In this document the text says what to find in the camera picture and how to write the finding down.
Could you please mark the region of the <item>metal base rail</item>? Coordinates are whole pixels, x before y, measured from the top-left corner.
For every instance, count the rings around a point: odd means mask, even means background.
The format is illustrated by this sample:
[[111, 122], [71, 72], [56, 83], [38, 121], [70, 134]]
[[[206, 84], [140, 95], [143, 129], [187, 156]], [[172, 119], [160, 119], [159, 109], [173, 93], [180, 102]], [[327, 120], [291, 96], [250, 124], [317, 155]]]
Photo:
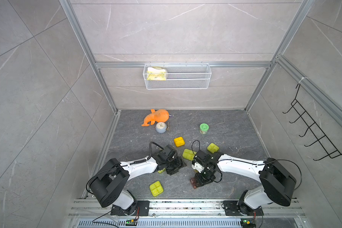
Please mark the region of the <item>metal base rail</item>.
[[148, 216], [111, 215], [95, 199], [76, 199], [67, 210], [65, 228], [309, 228], [297, 199], [289, 207], [262, 206], [263, 216], [226, 216], [221, 207], [235, 199], [141, 199]]

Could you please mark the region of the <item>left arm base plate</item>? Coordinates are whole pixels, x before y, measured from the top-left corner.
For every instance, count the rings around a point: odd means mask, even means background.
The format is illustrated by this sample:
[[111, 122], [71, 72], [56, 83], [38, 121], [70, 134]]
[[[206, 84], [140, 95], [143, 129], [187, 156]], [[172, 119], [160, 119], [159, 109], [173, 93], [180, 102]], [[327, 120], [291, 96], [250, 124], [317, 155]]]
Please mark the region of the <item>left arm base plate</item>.
[[136, 200], [129, 208], [122, 209], [119, 206], [113, 205], [111, 215], [118, 216], [148, 216], [150, 209], [150, 201]]

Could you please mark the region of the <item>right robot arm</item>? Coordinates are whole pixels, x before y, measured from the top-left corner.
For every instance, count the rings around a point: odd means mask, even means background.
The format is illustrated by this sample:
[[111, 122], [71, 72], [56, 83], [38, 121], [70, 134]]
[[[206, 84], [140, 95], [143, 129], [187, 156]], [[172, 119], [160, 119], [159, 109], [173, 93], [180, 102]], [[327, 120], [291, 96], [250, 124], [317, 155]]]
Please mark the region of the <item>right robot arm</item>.
[[192, 168], [196, 172], [191, 178], [194, 189], [217, 183], [217, 173], [220, 176], [234, 173], [260, 183], [253, 190], [245, 190], [237, 201], [238, 212], [244, 216], [255, 215], [257, 209], [266, 204], [290, 206], [294, 191], [302, 184], [281, 164], [280, 159], [269, 157], [265, 161], [252, 161], [220, 152], [207, 154], [198, 150], [192, 153]]

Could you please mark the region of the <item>orange whale toy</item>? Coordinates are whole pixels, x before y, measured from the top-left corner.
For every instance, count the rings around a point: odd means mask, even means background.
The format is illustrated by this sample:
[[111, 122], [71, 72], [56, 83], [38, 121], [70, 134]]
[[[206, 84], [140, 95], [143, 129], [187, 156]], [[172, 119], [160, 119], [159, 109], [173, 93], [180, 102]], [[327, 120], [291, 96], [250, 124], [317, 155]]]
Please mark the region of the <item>orange whale toy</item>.
[[165, 109], [159, 109], [157, 111], [151, 109], [151, 113], [144, 118], [142, 126], [146, 127], [158, 122], [167, 122], [171, 116], [173, 115], [170, 115]]

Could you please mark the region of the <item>green lidded jar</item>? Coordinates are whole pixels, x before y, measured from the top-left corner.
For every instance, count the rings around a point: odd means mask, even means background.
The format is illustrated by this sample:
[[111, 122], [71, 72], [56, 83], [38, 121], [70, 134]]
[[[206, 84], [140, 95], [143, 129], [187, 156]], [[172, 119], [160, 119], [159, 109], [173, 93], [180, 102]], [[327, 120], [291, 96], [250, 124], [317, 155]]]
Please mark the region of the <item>green lidded jar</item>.
[[202, 124], [200, 124], [199, 131], [200, 131], [201, 134], [204, 135], [204, 134], [206, 134], [208, 132], [209, 128], [210, 127], [209, 127], [208, 124], [202, 123]]

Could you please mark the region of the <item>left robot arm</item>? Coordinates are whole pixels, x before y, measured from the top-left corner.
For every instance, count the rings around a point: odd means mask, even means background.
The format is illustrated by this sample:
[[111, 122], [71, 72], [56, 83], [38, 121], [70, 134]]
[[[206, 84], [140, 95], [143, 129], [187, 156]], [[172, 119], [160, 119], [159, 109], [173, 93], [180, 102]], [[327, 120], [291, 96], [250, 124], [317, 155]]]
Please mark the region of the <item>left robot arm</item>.
[[150, 142], [148, 156], [127, 162], [110, 159], [88, 180], [85, 188], [95, 196], [101, 207], [113, 205], [116, 209], [122, 209], [124, 214], [130, 215], [138, 209], [138, 201], [129, 191], [124, 190], [129, 180], [161, 170], [173, 175], [185, 166], [172, 145], [162, 147]]

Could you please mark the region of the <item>small green pillbox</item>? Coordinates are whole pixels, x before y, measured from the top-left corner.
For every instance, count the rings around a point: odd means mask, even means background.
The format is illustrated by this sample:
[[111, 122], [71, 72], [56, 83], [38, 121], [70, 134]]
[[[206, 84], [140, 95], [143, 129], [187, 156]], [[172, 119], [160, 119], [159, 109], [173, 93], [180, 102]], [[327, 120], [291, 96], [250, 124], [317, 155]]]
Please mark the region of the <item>small green pillbox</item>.
[[219, 147], [218, 147], [216, 144], [211, 143], [210, 145], [208, 145], [207, 150], [208, 150], [210, 153], [214, 154], [214, 153], [216, 153], [216, 152], [219, 151]]

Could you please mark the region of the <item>dark red small pillbox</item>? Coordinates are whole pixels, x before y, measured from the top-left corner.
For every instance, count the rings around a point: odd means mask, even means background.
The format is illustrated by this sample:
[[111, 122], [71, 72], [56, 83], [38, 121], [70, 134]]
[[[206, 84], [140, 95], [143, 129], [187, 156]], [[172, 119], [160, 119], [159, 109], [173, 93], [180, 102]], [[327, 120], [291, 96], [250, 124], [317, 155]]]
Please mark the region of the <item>dark red small pillbox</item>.
[[196, 189], [197, 188], [197, 180], [196, 180], [196, 178], [191, 178], [190, 182], [191, 182], [192, 187], [194, 189]]

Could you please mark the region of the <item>amber lid small pillbox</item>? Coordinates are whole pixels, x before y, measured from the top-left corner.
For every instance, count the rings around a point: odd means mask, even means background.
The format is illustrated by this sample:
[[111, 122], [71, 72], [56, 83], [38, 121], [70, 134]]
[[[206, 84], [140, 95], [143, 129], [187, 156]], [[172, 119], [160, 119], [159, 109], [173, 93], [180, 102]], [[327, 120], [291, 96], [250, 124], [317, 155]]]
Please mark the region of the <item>amber lid small pillbox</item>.
[[183, 139], [183, 137], [177, 137], [173, 141], [176, 147], [181, 147], [185, 145], [185, 140]]

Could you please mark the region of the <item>black wall hook rack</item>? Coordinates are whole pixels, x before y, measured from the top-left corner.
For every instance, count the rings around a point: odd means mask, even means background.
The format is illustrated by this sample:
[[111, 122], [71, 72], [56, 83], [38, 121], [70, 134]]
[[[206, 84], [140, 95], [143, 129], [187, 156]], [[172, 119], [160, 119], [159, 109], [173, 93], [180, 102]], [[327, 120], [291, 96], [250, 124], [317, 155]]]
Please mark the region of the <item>black wall hook rack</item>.
[[324, 154], [319, 157], [313, 159], [314, 161], [321, 161], [325, 158], [334, 159], [342, 156], [342, 152], [338, 149], [338, 147], [332, 142], [329, 136], [325, 133], [322, 127], [318, 124], [317, 121], [313, 119], [313, 117], [309, 114], [309, 112], [304, 108], [304, 106], [297, 99], [299, 90], [301, 85], [297, 84], [295, 87], [295, 96], [290, 103], [290, 107], [287, 111], [283, 112], [283, 114], [287, 115], [291, 112], [297, 114], [297, 118], [293, 121], [289, 121], [290, 124], [294, 124], [296, 122], [302, 122], [305, 124], [305, 132], [303, 134], [299, 134], [300, 138], [304, 138], [307, 134], [313, 136], [313, 140], [304, 144], [305, 148], [312, 147], [313, 145], [320, 145], [323, 149]]

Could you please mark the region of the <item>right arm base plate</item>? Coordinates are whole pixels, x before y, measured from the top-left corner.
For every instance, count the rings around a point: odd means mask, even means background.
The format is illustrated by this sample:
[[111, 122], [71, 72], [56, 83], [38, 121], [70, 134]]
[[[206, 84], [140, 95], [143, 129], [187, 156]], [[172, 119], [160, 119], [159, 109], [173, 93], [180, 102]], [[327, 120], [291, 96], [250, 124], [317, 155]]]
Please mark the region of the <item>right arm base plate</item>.
[[224, 209], [226, 216], [263, 216], [262, 208], [250, 208], [244, 202], [238, 200], [225, 200], [221, 207]]

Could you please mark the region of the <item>green lid six-cell pillbox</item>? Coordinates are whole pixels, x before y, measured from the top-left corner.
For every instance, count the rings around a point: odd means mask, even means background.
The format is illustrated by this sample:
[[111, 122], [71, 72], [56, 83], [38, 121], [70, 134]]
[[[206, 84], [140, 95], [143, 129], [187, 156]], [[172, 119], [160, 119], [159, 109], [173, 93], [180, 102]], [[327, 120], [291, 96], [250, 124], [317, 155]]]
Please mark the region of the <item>green lid six-cell pillbox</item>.
[[195, 152], [189, 149], [184, 149], [182, 157], [188, 161], [192, 161], [195, 157]]

